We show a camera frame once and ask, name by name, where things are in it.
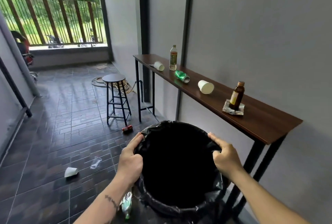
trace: brown glass bottle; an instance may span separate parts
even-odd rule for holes
[[[239,110],[239,106],[244,93],[244,81],[239,81],[235,87],[232,97],[229,101],[229,107],[234,110]]]

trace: garden hose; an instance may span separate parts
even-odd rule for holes
[[[104,82],[102,80],[102,77],[96,77],[91,81],[91,84],[96,86],[96,87],[101,87],[101,88],[105,88],[107,86],[106,82]],[[115,91],[118,91],[118,83],[112,83],[113,87],[115,88]],[[123,85],[124,85],[124,90],[126,91],[126,94],[129,94],[130,92],[135,92],[133,91],[136,82],[134,83],[133,87],[130,89],[129,83],[126,81],[126,79],[123,80]],[[123,94],[123,89],[122,89],[122,85],[120,85],[120,90],[121,93]]]

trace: metal railing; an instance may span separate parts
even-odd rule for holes
[[[0,0],[10,30],[32,46],[103,43],[101,8],[94,0]]]

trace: hand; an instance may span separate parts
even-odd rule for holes
[[[142,173],[143,158],[139,154],[134,155],[134,149],[142,139],[143,135],[140,132],[137,133],[120,155],[117,176],[121,177],[125,183],[128,183],[128,187],[131,187]]]
[[[208,136],[222,149],[221,152],[213,152],[213,161],[215,166],[223,175],[234,182],[234,177],[238,172],[245,172],[236,149],[233,147],[233,145],[217,138],[211,132],[208,134]]]

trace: round stool seat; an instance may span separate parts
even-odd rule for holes
[[[126,77],[121,74],[111,74],[111,75],[105,75],[102,80],[106,83],[116,83],[118,81],[124,80]]]

